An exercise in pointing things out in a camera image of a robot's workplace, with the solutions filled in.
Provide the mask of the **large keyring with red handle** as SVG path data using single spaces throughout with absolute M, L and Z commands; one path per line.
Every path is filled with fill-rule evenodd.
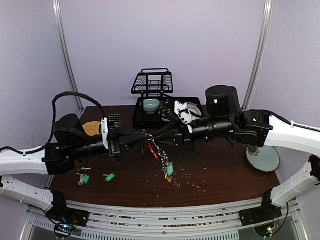
M 174 163 L 169 161 L 169 157 L 167 153 L 159 147 L 159 145 L 156 143 L 154 137 L 148 133 L 148 132 L 143 132 L 142 133 L 143 140 L 139 144 L 140 152 L 143 155 L 145 150 L 145 146 L 147 146 L 147 149 L 150 151 L 151 155 L 153 158 L 158 161 L 161 165 L 160 171 L 164 177 L 164 179 L 171 184 L 177 185 L 178 187 L 180 186 L 177 183 L 177 180 L 175 178 L 175 167 Z

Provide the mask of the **green tagged single key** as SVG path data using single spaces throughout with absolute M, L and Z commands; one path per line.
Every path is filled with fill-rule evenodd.
M 115 177 L 116 174 L 115 173 L 110 173 L 110 174 L 103 174 L 103 176 L 105 177 L 105 182 L 109 183 L 110 181 L 112 181 Z

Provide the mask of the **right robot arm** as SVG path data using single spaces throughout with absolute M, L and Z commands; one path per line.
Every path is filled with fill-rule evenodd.
M 169 124 L 155 134 L 155 141 L 179 149 L 193 150 L 196 142 L 227 139 L 256 147 L 283 147 L 305 153 L 307 163 L 283 184 L 269 189 L 261 205 L 241 210 L 243 226 L 282 216 L 282 208 L 307 189 L 320 183 L 320 131 L 289 121 L 269 110 L 241 109 L 237 89 L 216 85 L 205 91 L 206 116 L 193 114 L 185 104 L 165 101 L 161 113 Z

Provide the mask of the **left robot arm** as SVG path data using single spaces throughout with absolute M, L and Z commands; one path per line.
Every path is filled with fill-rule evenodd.
M 77 161 L 100 156 L 109 156 L 119 163 L 131 148 L 149 138 L 144 130 L 122 129 L 118 114 L 104 117 L 100 131 L 94 136 L 88 135 L 79 117 L 71 113 L 54 123 L 56 143 L 49 142 L 25 150 L 2 148 L 0 194 L 45 211 L 50 220 L 85 227 L 89 218 L 88 211 L 68 207 L 62 192 L 34 187 L 17 180 L 14 175 L 63 175 L 73 170 Z

